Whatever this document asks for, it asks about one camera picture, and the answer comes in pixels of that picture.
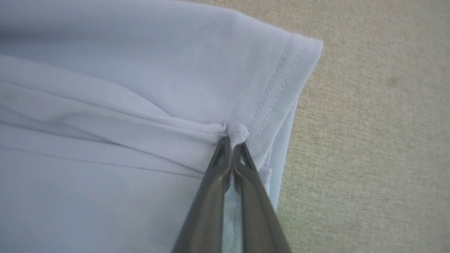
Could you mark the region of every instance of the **pliers jaw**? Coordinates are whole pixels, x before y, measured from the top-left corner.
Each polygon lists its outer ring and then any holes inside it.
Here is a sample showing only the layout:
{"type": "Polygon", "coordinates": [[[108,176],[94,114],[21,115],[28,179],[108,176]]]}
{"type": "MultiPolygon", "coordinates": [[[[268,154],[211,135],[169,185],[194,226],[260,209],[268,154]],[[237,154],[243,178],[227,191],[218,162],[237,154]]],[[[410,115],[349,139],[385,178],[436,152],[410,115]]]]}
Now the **pliers jaw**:
{"type": "Polygon", "coordinates": [[[247,145],[237,145],[231,155],[228,137],[217,145],[172,252],[221,253],[231,171],[242,197],[244,253],[291,253],[247,145]]]}

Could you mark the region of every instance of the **pliers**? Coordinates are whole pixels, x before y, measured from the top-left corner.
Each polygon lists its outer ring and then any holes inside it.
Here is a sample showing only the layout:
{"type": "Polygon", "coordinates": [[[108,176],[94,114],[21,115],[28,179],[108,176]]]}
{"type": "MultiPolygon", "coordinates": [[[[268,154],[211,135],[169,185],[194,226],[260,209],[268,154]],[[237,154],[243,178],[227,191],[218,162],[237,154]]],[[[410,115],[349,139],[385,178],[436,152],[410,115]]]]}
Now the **pliers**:
{"type": "Polygon", "coordinates": [[[232,171],[242,198],[243,252],[291,253],[247,146],[235,146],[232,154],[229,137],[217,145],[172,253],[221,252],[224,194],[232,171]]]}

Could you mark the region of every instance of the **beige fabric surface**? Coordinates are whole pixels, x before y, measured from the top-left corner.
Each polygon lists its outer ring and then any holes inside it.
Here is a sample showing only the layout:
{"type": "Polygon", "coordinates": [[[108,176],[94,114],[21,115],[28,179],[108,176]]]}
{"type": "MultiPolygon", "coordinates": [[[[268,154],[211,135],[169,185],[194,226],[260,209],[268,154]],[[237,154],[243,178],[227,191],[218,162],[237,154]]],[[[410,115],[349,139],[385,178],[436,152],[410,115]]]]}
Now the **beige fabric surface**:
{"type": "Polygon", "coordinates": [[[294,252],[450,252],[450,1],[203,0],[324,41],[277,214],[294,252]]]}

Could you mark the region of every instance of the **light blue polo shirt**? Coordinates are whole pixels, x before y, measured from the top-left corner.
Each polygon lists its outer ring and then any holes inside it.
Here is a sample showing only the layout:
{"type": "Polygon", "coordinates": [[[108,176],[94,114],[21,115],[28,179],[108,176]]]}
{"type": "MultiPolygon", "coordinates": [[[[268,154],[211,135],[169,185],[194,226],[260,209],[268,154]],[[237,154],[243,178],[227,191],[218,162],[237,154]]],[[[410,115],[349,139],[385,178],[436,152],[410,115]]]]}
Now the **light blue polo shirt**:
{"type": "Polygon", "coordinates": [[[169,252],[223,136],[247,142],[276,207],[321,49],[189,2],[2,1],[0,251],[169,252]]]}

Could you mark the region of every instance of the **stitching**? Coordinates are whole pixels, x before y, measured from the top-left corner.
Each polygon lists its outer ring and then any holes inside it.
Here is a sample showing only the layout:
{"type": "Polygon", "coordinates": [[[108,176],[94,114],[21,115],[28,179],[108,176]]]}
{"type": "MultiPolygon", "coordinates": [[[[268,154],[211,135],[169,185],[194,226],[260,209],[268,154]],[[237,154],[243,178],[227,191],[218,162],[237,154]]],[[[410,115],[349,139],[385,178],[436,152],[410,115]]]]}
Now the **stitching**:
{"type": "Polygon", "coordinates": [[[279,98],[279,96],[281,95],[281,91],[283,91],[284,85],[286,84],[287,80],[288,80],[289,77],[291,76],[292,70],[294,69],[294,66],[295,66],[295,64],[297,63],[297,60],[298,60],[298,58],[300,57],[302,51],[303,51],[303,48],[300,49],[300,51],[298,52],[297,56],[295,57],[295,60],[294,60],[294,62],[293,62],[293,64],[292,64],[291,68],[289,69],[288,75],[287,75],[286,78],[284,79],[284,81],[283,81],[283,83],[282,83],[282,85],[281,85],[281,87],[280,87],[280,90],[278,91],[278,94],[277,94],[277,96],[276,96],[276,98],[275,98],[275,101],[273,102],[272,106],[270,107],[269,113],[267,114],[267,116],[266,116],[266,118],[265,118],[265,120],[264,120],[264,123],[262,124],[261,129],[259,130],[258,135],[256,136],[255,142],[253,143],[252,147],[250,148],[250,151],[253,150],[253,148],[255,147],[256,143],[258,142],[259,137],[260,137],[260,135],[261,135],[261,133],[262,133],[262,130],[264,129],[264,126],[266,126],[267,120],[269,119],[269,116],[272,114],[272,111],[273,111],[273,109],[274,109],[274,107],[275,107],[275,104],[277,103],[278,98],[279,98]]]}
{"type": "Polygon", "coordinates": [[[197,130],[192,130],[192,129],[188,129],[188,128],[185,128],[185,127],[168,125],[168,124],[161,123],[161,122],[158,122],[158,121],[155,121],[155,120],[151,120],[151,119],[149,119],[149,118],[141,117],[141,116],[138,116],[138,115],[120,112],[120,111],[117,111],[117,110],[112,109],[112,108],[104,108],[104,107],[98,106],[98,105],[96,105],[96,104],[91,104],[91,103],[89,103],[89,102],[80,101],[80,100],[77,100],[77,99],[74,99],[74,98],[69,98],[69,97],[65,97],[65,96],[60,96],[60,95],[58,95],[58,94],[53,94],[53,93],[50,93],[50,92],[45,92],[45,91],[40,91],[40,90],[32,89],[32,88],[25,87],[25,86],[22,86],[22,85],[20,85],[20,84],[18,84],[18,83],[14,83],[14,82],[7,81],[7,80],[4,80],[4,79],[0,79],[0,82],[4,82],[4,83],[11,84],[11,85],[14,85],[14,86],[19,86],[19,87],[21,87],[21,88],[23,88],[23,89],[32,90],[32,91],[34,91],[34,92],[39,92],[39,93],[43,93],[43,94],[46,94],[46,95],[55,96],[55,97],[57,97],[57,98],[62,98],[62,99],[67,99],[67,100],[76,101],[76,102],[78,102],[78,103],[86,104],[86,105],[93,106],[93,107],[96,107],[96,108],[100,108],[100,109],[103,109],[103,110],[109,110],[109,111],[113,111],[113,112],[116,112],[116,113],[128,115],[128,116],[131,116],[131,117],[137,117],[137,118],[140,118],[140,119],[144,119],[144,120],[146,120],[146,121],[149,121],[149,122],[153,122],[153,123],[160,124],[160,125],[167,126],[167,127],[173,127],[173,128],[175,128],[175,129],[185,130],[185,131],[192,132],[192,133],[201,133],[201,134],[206,134],[206,135],[217,135],[217,134],[223,134],[223,133],[224,133],[224,132],[197,131],[197,130]]]}
{"type": "Polygon", "coordinates": [[[261,107],[262,107],[262,105],[264,104],[264,102],[266,100],[267,94],[269,93],[269,90],[270,90],[270,88],[272,87],[272,85],[273,85],[273,83],[275,81],[275,77],[277,76],[278,70],[279,70],[280,66],[283,64],[284,60],[286,59],[286,55],[288,54],[288,51],[291,48],[291,43],[292,43],[292,36],[289,38],[289,43],[286,46],[286,50],[284,51],[284,54],[281,57],[281,60],[278,63],[277,68],[275,69],[275,73],[274,73],[274,75],[272,77],[272,80],[270,81],[269,86],[267,86],[267,89],[266,89],[265,94],[264,94],[264,96],[263,96],[263,98],[261,100],[261,103],[259,104],[258,109],[256,110],[256,113],[255,113],[255,116],[253,117],[252,122],[250,123],[250,127],[248,128],[248,132],[250,132],[251,129],[253,128],[253,124],[256,121],[256,118],[257,118],[257,116],[259,114],[259,111],[261,110],[261,107]]]}

